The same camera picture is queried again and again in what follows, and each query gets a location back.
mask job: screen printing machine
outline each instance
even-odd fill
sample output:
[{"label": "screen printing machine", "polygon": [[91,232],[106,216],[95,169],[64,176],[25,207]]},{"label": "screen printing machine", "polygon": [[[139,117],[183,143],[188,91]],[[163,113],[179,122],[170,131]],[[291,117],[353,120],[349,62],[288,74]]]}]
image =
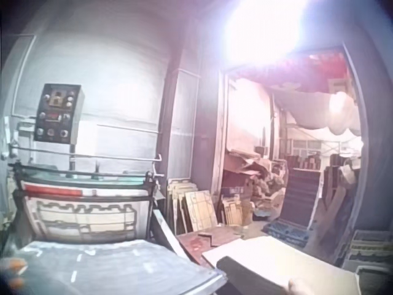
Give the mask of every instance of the screen printing machine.
[{"label": "screen printing machine", "polygon": [[[15,131],[4,118],[9,150],[2,159],[13,174],[17,213],[3,235],[2,255],[27,262],[20,273],[25,294],[215,292],[227,281],[225,274],[187,260],[157,209],[160,175],[154,165],[160,156],[76,154],[83,103],[80,85],[45,84],[35,118],[22,119]],[[22,136],[67,144],[69,153],[21,146]],[[31,159],[22,163],[21,150],[66,155],[69,170]],[[95,171],[77,171],[79,157],[96,159]],[[152,169],[100,173],[99,159],[150,161]]]}]

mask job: control panel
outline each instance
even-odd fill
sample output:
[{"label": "control panel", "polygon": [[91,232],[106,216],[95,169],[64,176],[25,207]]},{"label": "control panel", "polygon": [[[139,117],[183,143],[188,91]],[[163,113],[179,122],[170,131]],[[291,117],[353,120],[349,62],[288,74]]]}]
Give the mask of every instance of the control panel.
[{"label": "control panel", "polygon": [[84,98],[80,85],[45,84],[37,110],[34,140],[76,144]]}]

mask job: button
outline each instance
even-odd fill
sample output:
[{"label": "button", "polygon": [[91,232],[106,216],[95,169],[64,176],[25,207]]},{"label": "button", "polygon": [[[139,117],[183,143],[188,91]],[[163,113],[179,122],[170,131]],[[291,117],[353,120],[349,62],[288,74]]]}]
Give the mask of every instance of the button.
[{"label": "button", "polygon": [[67,137],[68,136],[68,131],[67,130],[60,131],[60,136],[61,137]]},{"label": "button", "polygon": [[55,135],[55,131],[51,128],[51,129],[48,129],[48,135],[49,136],[53,136],[53,135]]}]

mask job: hand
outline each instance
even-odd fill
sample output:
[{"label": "hand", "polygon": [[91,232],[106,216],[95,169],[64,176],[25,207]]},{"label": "hand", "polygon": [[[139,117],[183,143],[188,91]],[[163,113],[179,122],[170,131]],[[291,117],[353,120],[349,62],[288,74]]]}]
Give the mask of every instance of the hand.
[{"label": "hand", "polygon": [[3,258],[0,260],[0,274],[6,280],[8,286],[19,289],[23,286],[23,280],[19,277],[27,268],[27,263],[19,258]]},{"label": "hand", "polygon": [[288,295],[314,295],[308,286],[299,279],[290,279],[288,284]]}]

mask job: pink ceiling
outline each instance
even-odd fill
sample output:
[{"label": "pink ceiling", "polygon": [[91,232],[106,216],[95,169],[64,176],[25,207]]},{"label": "pink ceiling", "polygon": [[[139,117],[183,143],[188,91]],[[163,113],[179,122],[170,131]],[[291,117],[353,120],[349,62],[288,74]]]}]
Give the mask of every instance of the pink ceiling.
[{"label": "pink ceiling", "polygon": [[241,69],[236,75],[273,88],[330,93],[329,79],[348,78],[349,72],[342,53],[324,53],[286,58],[274,66]]}]

